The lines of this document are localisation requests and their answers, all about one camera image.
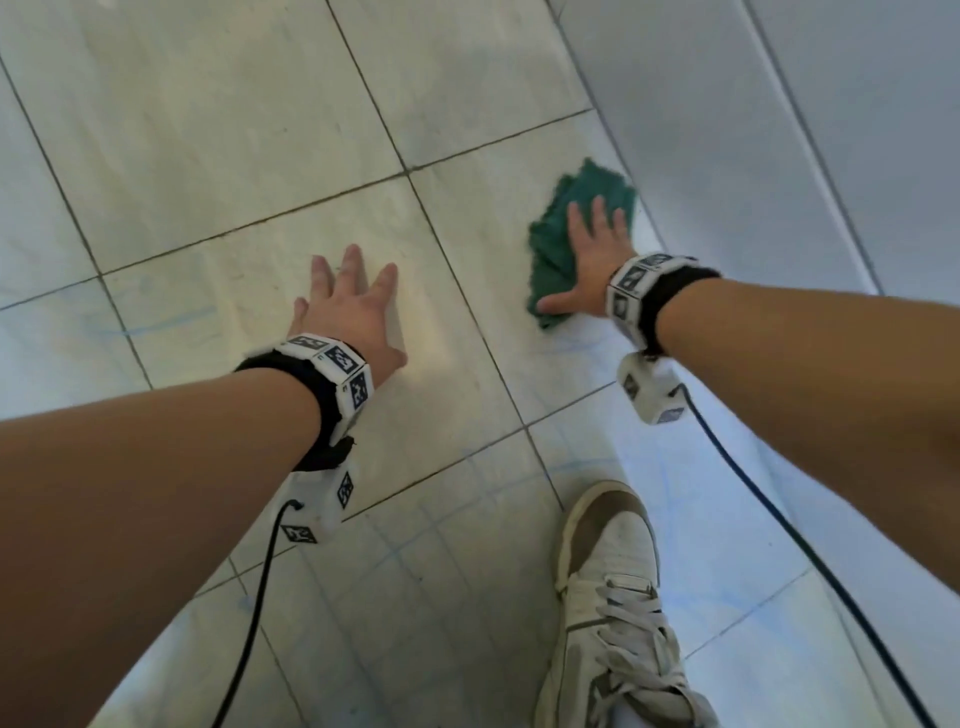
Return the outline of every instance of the shoe sole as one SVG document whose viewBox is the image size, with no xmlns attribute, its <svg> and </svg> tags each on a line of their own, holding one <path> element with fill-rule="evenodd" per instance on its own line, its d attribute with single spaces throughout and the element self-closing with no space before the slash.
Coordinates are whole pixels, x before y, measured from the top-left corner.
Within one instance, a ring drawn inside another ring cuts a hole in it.
<svg viewBox="0 0 960 728">
<path fill-rule="evenodd" d="M 589 487 L 586 493 L 584 493 L 573 504 L 573 508 L 570 509 L 570 512 L 567 514 L 564 519 L 564 526 L 560 529 L 560 534 L 557 537 L 557 543 L 554 544 L 554 558 L 553 558 L 553 584 L 554 588 L 557 590 L 557 598 L 560 598 L 564 591 L 566 591 L 566 581 L 569 578 L 570 572 L 570 544 L 573 541 L 573 533 L 577 529 L 577 525 L 580 523 L 580 520 L 583 518 L 584 514 L 587 512 L 587 509 L 592 505 L 592 503 L 597 500 L 600 496 L 610 491 L 620 491 L 623 493 L 630 494 L 635 497 L 640 506 L 640 517 L 643 519 L 643 522 L 646 523 L 647 528 L 650 530 L 650 538 L 654 543 L 654 560 L 657 563 L 657 588 L 660 587 L 660 552 L 657 550 L 657 534 L 654 533 L 653 525 L 650 523 L 650 517 L 647 515 L 646 506 L 643 505 L 643 501 L 640 500 L 640 496 L 636 494 L 633 488 L 629 485 L 621 483 L 617 480 L 601 480 L 598 483 L 594 483 Z M 557 642 L 565 642 L 566 640 L 566 629 L 564 627 L 564 621 L 560 620 L 560 635 L 557 638 Z M 551 721 L 551 716 L 553 715 L 554 704 L 557 701 L 556 691 L 548 688 L 550 681 L 550 670 L 547 670 L 546 675 L 543 678 L 543 682 L 540 684 L 540 690 L 537 697 L 537 706 L 534 708 L 534 718 L 533 726 L 534 728 L 556 728 L 556 722 Z"/>
</svg>

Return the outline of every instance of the person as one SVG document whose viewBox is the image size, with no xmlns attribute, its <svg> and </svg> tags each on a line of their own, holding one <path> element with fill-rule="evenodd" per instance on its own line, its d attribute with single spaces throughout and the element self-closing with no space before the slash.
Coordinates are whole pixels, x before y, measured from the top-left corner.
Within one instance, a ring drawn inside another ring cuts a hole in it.
<svg viewBox="0 0 960 728">
<path fill-rule="evenodd" d="M 593 230 L 568 212 L 573 290 L 550 313 L 606 315 L 634 252 L 622 210 Z M 349 342 L 373 387 L 406 363 L 387 343 L 397 268 L 357 290 L 360 249 L 323 257 L 288 336 Z M 722 278 L 662 302 L 654 335 L 780 453 L 960 587 L 960 309 Z M 324 428 L 294 376 L 252 368 L 210 381 L 0 423 L 0 723 L 84 726 L 229 554 Z M 536 722 L 603 725 L 614 704 L 649 725 L 711 724 L 660 610 L 639 498 L 600 483 L 564 525 L 564 639 Z"/>
</svg>

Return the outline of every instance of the black wrist strap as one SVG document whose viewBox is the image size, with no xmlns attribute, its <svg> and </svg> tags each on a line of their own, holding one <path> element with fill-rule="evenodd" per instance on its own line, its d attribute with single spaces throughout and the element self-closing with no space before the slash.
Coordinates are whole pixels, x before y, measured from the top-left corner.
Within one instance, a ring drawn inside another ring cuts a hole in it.
<svg viewBox="0 0 960 728">
<path fill-rule="evenodd" d="M 703 279 L 718 279 L 720 274 L 712 268 L 681 268 L 666 273 L 657 279 L 653 288 L 643 297 L 640 307 L 640 333 L 647 342 L 645 356 L 663 356 L 666 352 L 657 338 L 657 317 L 670 299 L 684 290 L 690 283 Z"/>
<path fill-rule="evenodd" d="M 347 459 L 353 447 L 353 438 L 345 437 L 336 445 L 330 445 L 333 429 L 341 420 L 340 407 L 337 406 L 337 388 L 303 359 L 295 359 L 280 352 L 267 352 L 253 356 L 242 362 L 235 372 L 246 369 L 277 369 L 286 372 L 310 390 L 320 407 L 320 434 L 310 450 L 294 467 L 294 472 L 312 473 L 313 471 L 334 470 Z"/>
</svg>

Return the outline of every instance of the hand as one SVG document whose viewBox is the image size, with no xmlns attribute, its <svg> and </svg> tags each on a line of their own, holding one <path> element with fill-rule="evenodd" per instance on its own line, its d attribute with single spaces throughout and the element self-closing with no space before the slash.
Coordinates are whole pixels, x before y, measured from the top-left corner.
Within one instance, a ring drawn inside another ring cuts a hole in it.
<svg viewBox="0 0 960 728">
<path fill-rule="evenodd" d="M 387 304 L 396 291 L 396 266 L 389 263 L 370 290 L 357 294 L 357 276 L 363 269 L 360 247 L 349 245 L 336 278 L 322 255 L 310 263 L 310 301 L 294 301 L 294 320 L 287 337 L 315 333 L 344 341 L 370 364 L 373 386 L 379 387 L 397 369 L 406 366 L 407 355 L 387 344 Z"/>
<path fill-rule="evenodd" d="M 607 224 L 607 208 L 602 197 L 593 200 L 593 235 L 584 224 L 580 206 L 570 203 L 566 209 L 570 246 L 577 258 L 577 284 L 565 293 L 544 296 L 537 302 L 540 313 L 588 313 L 607 315 L 607 283 L 613 274 L 634 257 L 634 245 L 627 230 L 622 209 L 613 212 L 613 230 Z"/>
</svg>

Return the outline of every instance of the floor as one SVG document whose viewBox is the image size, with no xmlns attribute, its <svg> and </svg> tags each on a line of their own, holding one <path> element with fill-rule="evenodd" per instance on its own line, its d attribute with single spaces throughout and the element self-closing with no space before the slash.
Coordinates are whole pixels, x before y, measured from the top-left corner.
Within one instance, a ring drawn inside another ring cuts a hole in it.
<svg viewBox="0 0 960 728">
<path fill-rule="evenodd" d="M 725 725 L 885 725 L 819 577 L 696 423 L 638 421 L 605 322 L 523 310 L 554 180 L 620 168 L 543 0 L 9 0 L 0 55 L 0 417 L 227 371 L 284 330 L 310 254 L 399 264 L 410 365 L 358 426 L 337 538 L 274 562 L 230 726 L 527 724 L 553 537 L 604 477 L 646 502 Z M 660 245 L 642 209 L 635 238 Z M 210 721 L 266 525 L 95 726 Z"/>
</svg>

